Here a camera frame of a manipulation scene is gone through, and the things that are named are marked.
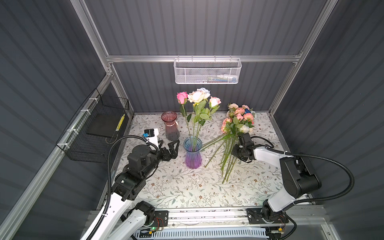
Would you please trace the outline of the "blue purple glass vase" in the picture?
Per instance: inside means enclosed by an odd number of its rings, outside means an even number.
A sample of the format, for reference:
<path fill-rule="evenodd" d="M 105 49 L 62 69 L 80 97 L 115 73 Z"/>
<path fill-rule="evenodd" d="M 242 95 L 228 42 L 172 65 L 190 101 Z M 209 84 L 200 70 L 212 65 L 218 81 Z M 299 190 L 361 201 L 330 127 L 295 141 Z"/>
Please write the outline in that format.
<path fill-rule="evenodd" d="M 202 165 L 201 149 L 202 141 L 197 137 L 188 137 L 184 141 L 186 151 L 185 164 L 189 169 L 197 169 Z"/>

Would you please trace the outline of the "hot pink rose stem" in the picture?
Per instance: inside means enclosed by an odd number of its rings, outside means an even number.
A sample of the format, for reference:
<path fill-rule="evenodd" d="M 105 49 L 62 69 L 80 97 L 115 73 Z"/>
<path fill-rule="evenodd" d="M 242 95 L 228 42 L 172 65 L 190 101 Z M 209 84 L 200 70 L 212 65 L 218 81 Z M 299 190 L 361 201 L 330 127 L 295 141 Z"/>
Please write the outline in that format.
<path fill-rule="evenodd" d="M 188 115 L 187 115 L 187 111 L 186 111 L 186 108 L 185 108 L 185 104 L 187 103 L 187 100 L 188 100 L 188 94 L 187 92 L 181 92 L 181 93 L 178 93 L 177 94 L 177 100 L 178 100 L 178 103 L 180 104 L 180 111 L 181 111 L 181 114 L 182 116 L 185 118 L 186 120 L 186 125 L 187 125 L 187 129 L 188 129 L 188 132 L 189 132 L 189 137 L 192 136 L 191 134 L 191 130 L 189 128 L 189 118 L 188 118 Z"/>

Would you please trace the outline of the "cream rose stem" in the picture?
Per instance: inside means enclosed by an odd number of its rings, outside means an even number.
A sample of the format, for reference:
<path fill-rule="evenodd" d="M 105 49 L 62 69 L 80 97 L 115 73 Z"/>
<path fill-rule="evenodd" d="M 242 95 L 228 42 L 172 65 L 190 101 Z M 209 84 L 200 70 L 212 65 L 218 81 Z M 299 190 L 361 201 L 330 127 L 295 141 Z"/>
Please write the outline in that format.
<path fill-rule="evenodd" d="M 188 94 L 188 101 L 193 104 L 193 111 L 195 116 L 193 117 L 193 136 L 196 137 L 198 124 L 196 123 L 196 107 L 197 104 L 200 103 L 203 100 L 202 94 L 200 92 L 193 91 L 192 93 Z"/>

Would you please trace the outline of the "light pink rose stem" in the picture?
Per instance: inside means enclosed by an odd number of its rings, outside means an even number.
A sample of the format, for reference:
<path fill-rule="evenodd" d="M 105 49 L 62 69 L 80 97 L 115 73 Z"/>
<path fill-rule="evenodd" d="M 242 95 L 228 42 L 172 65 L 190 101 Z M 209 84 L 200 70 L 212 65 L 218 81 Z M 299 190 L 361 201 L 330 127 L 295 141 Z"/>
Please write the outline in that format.
<path fill-rule="evenodd" d="M 213 114 L 220 108 L 221 100 L 217 97 L 202 100 L 196 107 L 196 123 L 198 124 L 196 137 L 198 138 L 202 127 L 211 121 Z"/>

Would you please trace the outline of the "white rose stem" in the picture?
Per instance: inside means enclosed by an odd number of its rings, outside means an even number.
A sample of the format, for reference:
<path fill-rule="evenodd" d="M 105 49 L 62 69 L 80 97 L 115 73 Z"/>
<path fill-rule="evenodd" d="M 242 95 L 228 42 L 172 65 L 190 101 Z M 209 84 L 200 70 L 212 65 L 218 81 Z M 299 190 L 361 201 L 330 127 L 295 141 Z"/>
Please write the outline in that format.
<path fill-rule="evenodd" d="M 211 96 L 210 91 L 207 90 L 206 88 L 199 88 L 199 89 L 197 89 L 197 91 L 202 94 L 203 100 L 206 100 L 207 98 L 209 98 Z"/>

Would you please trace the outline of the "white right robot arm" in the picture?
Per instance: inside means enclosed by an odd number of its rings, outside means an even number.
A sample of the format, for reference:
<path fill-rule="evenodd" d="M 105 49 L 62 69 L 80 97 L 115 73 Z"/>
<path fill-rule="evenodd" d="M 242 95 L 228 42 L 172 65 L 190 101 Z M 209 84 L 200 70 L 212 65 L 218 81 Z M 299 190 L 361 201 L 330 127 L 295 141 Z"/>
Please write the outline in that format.
<path fill-rule="evenodd" d="M 232 155 L 239 160 L 250 163 L 253 160 L 262 161 L 281 170 L 283 187 L 263 202 L 258 214 L 266 223 L 277 221 L 284 211 L 295 205 L 295 201 L 305 194 L 318 190 L 322 183 L 310 161 L 304 157 L 296 157 L 287 152 L 279 152 L 267 139 L 265 145 L 256 145 L 255 136 L 239 135 L 239 143 L 235 144 Z"/>

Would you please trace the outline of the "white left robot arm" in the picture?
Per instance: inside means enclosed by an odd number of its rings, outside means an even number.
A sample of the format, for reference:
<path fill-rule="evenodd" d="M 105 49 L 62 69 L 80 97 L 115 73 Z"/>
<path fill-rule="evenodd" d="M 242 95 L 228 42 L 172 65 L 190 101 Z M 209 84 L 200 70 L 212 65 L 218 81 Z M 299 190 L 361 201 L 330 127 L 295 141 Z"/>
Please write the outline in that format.
<path fill-rule="evenodd" d="M 156 137 L 136 137 L 144 142 L 128 155 L 128 165 L 114 181 L 108 179 L 105 204 L 82 236 L 83 240 L 128 240 L 142 227 L 150 227 L 155 220 L 155 207 L 142 201 L 132 207 L 147 180 L 159 164 L 178 157 L 180 141 L 165 148 Z"/>

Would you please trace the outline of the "red glass vase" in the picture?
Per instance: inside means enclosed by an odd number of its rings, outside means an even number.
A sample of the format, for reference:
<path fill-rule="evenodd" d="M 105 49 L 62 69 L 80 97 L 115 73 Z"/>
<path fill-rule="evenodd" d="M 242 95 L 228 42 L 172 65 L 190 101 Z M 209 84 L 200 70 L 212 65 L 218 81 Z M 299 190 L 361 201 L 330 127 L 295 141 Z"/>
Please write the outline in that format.
<path fill-rule="evenodd" d="M 166 138 L 171 142 L 178 140 L 180 132 L 177 123 L 177 113 L 173 111 L 164 112 L 161 119 L 165 124 Z"/>

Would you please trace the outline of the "pile of artificial flowers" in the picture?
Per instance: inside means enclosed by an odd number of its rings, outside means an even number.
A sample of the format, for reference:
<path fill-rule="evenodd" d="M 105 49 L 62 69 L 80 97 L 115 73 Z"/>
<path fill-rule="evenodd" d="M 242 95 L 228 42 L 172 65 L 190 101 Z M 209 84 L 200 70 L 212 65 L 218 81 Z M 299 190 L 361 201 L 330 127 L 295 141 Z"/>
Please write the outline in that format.
<path fill-rule="evenodd" d="M 213 160 L 220 149 L 224 149 L 219 164 L 223 183 L 229 180 L 236 163 L 235 157 L 232 155 L 232 150 L 235 144 L 239 142 L 239 137 L 241 135 L 249 134 L 253 131 L 254 122 L 255 113 L 247 105 L 239 106 L 235 103 L 230 103 L 228 105 L 226 118 L 222 122 L 222 134 L 203 145 L 202 151 L 215 144 L 220 144 L 209 158 L 208 162 Z"/>

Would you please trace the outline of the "floral patterned table mat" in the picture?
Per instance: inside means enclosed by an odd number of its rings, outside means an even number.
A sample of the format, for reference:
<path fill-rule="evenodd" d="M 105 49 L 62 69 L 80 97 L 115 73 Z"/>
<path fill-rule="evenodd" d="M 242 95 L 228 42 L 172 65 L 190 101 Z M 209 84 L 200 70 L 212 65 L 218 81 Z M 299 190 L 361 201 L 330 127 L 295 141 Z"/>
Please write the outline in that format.
<path fill-rule="evenodd" d="M 134 116 L 129 134 L 140 136 L 145 129 L 157 128 L 159 139 L 164 140 L 163 146 L 167 147 L 169 141 L 165 137 L 165 124 L 161 115 Z M 204 144 L 222 134 L 221 126 L 225 118 L 225 113 L 216 113 L 213 120 L 202 127 L 199 138 Z M 216 153 L 208 166 L 204 167 L 220 143 L 202 152 L 201 167 L 189 169 L 185 164 L 186 151 L 183 147 L 189 132 L 181 115 L 178 115 L 178 123 L 181 141 L 178 158 L 160 163 L 135 203 L 144 200 L 158 209 L 260 206 L 265 199 L 283 187 L 280 169 L 260 161 L 249 164 L 237 161 L 229 180 L 223 183 L 226 170 L 222 176 L 219 164 L 224 147 Z M 268 113 L 256 113 L 255 124 L 251 136 L 264 137 L 278 150 L 284 149 Z"/>

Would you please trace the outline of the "yellow tool in basket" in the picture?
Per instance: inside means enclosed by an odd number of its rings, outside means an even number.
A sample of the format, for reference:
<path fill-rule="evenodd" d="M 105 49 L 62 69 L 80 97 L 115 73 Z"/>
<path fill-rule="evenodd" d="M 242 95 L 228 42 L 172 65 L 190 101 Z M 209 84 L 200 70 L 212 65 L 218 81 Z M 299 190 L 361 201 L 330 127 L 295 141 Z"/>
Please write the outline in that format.
<path fill-rule="evenodd" d="M 119 131 L 120 131 L 121 126 L 122 126 L 122 124 L 123 124 L 123 122 L 124 122 L 124 120 L 125 120 L 125 116 L 126 116 L 126 114 L 123 114 L 123 115 L 121 116 L 121 118 L 120 118 L 120 120 L 119 120 L 119 122 L 118 122 L 118 125 L 117 125 L 117 127 L 116 127 L 116 132 L 119 132 Z"/>

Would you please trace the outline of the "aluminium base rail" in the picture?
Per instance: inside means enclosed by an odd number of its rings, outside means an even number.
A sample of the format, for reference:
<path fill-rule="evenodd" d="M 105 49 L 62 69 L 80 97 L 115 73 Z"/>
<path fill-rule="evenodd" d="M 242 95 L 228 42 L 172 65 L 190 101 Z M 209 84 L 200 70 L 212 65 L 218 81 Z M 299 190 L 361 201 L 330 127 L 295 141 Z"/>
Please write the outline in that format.
<path fill-rule="evenodd" d="M 184 227 L 242 227 L 251 224 L 262 226 L 269 223 L 262 219 L 260 207 L 217 207 L 167 209 L 163 220 L 156 217 L 155 226 Z M 330 220 L 322 205 L 296 205 L 286 214 L 298 225 L 321 225 Z"/>

